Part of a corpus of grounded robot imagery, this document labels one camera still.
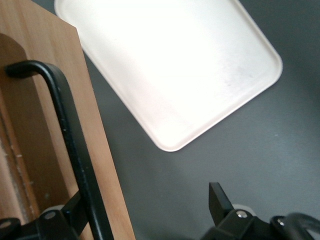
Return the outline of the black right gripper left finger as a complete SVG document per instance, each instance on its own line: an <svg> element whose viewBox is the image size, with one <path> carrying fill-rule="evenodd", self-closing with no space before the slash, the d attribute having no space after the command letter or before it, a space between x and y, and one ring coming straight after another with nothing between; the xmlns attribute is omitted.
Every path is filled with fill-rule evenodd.
<svg viewBox="0 0 320 240"><path fill-rule="evenodd" d="M89 221L79 191L64 205L61 211L68 225L80 237Z"/></svg>

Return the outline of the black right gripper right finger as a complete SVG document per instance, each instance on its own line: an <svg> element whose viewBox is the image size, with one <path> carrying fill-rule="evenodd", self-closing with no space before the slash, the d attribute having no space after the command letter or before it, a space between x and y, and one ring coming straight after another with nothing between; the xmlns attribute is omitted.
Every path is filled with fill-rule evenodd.
<svg viewBox="0 0 320 240"><path fill-rule="evenodd" d="M234 210L232 203L218 182L210 182L208 187L208 208L214 224L222 220Z"/></svg>

